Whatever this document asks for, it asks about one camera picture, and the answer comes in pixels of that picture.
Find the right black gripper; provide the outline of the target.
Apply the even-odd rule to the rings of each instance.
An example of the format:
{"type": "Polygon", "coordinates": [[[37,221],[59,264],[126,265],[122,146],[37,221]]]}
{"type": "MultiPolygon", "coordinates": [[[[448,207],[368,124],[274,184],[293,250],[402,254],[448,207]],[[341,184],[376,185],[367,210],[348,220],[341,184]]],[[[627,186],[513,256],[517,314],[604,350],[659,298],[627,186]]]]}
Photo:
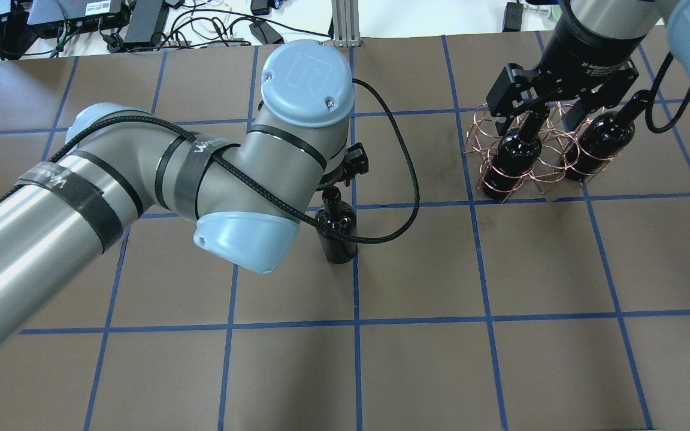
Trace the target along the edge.
{"type": "Polygon", "coordinates": [[[539,63],[531,69],[507,63],[488,92],[498,136],[521,114],[548,102],[576,100],[567,111],[567,130],[577,130],[602,107],[619,105],[640,75],[630,62],[639,44],[638,38],[600,35],[565,12],[539,63]]]}

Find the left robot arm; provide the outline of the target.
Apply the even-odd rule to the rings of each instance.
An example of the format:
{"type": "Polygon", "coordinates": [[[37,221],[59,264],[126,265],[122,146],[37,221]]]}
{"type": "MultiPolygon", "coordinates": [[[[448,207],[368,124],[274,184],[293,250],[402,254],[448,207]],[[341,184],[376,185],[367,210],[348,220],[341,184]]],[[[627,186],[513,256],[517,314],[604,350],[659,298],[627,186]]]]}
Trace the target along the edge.
{"type": "Polygon", "coordinates": [[[189,133],[144,110],[94,104],[68,152],[19,177],[0,201],[0,350],[154,205],[195,224],[196,246],[252,272],[279,267],[315,191],[343,179],[355,103],[347,59],[296,40],[261,69],[243,142],[189,133]]]}

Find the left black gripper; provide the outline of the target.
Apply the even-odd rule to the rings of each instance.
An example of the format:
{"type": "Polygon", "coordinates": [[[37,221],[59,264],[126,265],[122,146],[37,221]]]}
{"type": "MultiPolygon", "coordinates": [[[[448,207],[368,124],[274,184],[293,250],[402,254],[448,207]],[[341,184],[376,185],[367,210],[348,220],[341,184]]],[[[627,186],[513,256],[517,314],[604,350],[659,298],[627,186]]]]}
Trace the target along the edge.
{"type": "Polygon", "coordinates": [[[334,187],[337,183],[350,187],[357,175],[369,172],[369,158],[364,145],[354,144],[347,149],[343,147],[341,155],[343,157],[340,163],[321,177],[321,191],[334,187]]]}

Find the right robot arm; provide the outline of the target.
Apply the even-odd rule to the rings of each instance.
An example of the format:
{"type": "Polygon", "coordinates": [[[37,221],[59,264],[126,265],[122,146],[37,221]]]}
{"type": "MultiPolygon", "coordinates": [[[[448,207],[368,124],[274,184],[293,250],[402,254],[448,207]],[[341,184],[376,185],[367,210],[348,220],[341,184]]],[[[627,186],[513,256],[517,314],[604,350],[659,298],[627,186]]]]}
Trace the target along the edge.
{"type": "Polygon", "coordinates": [[[486,103],[504,135],[515,118],[550,102],[572,101],[567,123],[621,103],[638,77],[630,57],[658,21],[669,52],[690,77],[690,1],[561,1],[561,17],[531,70],[509,63],[486,103]]]}

